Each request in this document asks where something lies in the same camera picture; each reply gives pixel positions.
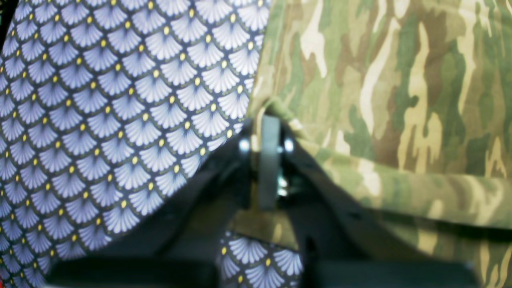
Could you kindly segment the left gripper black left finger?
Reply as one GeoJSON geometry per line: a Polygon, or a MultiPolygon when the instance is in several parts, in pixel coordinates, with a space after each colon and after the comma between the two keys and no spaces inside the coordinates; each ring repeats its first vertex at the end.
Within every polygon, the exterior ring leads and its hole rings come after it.
{"type": "Polygon", "coordinates": [[[100,260],[210,260],[240,211],[258,209],[258,152],[253,120],[211,153],[154,214],[93,254],[100,260]]]}

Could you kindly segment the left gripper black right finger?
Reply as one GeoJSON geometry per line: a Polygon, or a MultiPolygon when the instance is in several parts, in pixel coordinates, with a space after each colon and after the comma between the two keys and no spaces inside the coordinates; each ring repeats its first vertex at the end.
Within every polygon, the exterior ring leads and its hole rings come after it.
{"type": "Polygon", "coordinates": [[[276,154],[288,182],[276,205],[286,212],[307,260],[432,260],[380,224],[338,187],[280,122],[276,154]]]}

